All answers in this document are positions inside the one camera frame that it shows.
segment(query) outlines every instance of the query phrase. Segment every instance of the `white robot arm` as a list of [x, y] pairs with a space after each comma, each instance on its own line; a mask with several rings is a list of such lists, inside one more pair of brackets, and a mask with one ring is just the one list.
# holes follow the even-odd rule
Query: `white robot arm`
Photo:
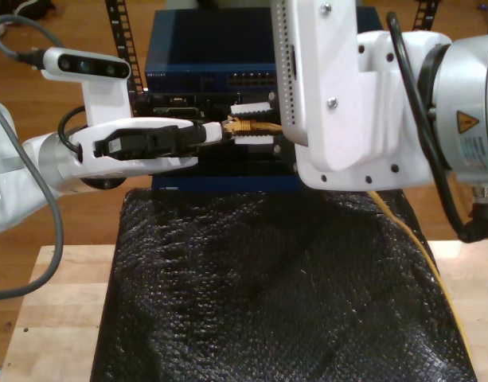
[[[355, 2], [348, 0], [271, 0], [271, 11], [283, 133], [295, 144], [302, 181], [347, 191], [435, 181], [459, 238], [488, 237], [488, 36], [451, 43], [440, 33], [401, 35], [393, 15], [391, 33], [357, 35]], [[220, 123], [131, 118], [131, 68], [123, 60], [61, 47], [21, 54], [0, 45], [49, 80], [82, 84], [89, 128], [68, 141], [54, 133], [23, 145], [54, 197], [83, 192], [99, 178], [195, 166], [197, 146], [227, 138]], [[46, 198], [6, 137], [13, 126], [2, 129], [2, 118], [12, 122], [0, 111], [2, 231]], [[448, 188], [451, 171], [475, 186], [467, 225]]]

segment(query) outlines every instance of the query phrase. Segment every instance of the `black textured mat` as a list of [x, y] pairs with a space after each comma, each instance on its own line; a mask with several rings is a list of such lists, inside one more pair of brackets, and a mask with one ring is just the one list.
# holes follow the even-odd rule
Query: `black textured mat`
[[[381, 195], [421, 237], [403, 193]], [[129, 193], [91, 381], [255, 380], [476, 378], [424, 258], [367, 195]]]

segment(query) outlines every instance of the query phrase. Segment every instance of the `depth camera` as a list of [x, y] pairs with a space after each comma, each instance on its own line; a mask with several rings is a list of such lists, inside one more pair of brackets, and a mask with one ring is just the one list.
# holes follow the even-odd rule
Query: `depth camera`
[[130, 72], [129, 66], [125, 62], [80, 57], [72, 54], [61, 54], [58, 57], [58, 68], [62, 72], [121, 79], [127, 78]]

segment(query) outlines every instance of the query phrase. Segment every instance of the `metal shelf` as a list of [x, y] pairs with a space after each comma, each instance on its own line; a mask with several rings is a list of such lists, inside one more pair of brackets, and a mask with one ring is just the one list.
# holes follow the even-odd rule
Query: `metal shelf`
[[412, 30], [431, 30], [439, 3], [439, 0], [432, 2], [419, 0], [416, 20], [413, 23]]

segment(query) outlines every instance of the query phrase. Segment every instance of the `warning label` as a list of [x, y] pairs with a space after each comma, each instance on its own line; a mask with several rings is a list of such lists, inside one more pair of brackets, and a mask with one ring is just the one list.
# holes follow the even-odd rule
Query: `warning label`
[[460, 134], [466, 133], [479, 122], [480, 121], [477, 118], [465, 114], [462, 111], [458, 111], [458, 130]]

